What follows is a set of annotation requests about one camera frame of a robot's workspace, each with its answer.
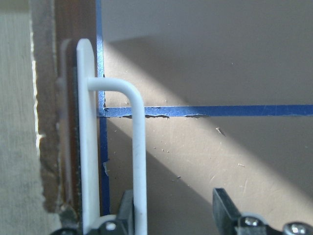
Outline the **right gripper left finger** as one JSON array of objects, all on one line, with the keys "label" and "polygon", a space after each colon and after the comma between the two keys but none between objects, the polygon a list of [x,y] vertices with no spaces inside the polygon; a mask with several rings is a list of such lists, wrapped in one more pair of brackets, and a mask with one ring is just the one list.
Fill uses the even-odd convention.
[{"label": "right gripper left finger", "polygon": [[134,234],[133,190],[126,190],[120,201],[117,215],[100,218],[100,225],[91,230],[92,235],[133,235]]}]

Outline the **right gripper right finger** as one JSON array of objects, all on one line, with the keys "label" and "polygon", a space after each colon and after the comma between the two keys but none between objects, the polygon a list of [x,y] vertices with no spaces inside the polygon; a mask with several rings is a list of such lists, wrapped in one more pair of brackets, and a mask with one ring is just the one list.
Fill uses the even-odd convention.
[{"label": "right gripper right finger", "polygon": [[213,218],[221,235],[269,235],[268,223],[260,215],[240,212],[224,188],[213,189]]}]

